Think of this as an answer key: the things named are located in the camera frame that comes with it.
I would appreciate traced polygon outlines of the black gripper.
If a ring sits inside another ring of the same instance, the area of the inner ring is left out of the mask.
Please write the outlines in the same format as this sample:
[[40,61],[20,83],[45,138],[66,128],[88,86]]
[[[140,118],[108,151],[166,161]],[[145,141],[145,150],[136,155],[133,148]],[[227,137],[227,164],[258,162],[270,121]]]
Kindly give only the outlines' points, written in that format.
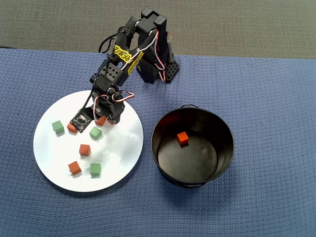
[[95,121],[99,121],[102,117],[105,117],[109,122],[118,124],[125,105],[123,102],[115,102],[109,99],[107,95],[99,95],[94,98],[92,108]]

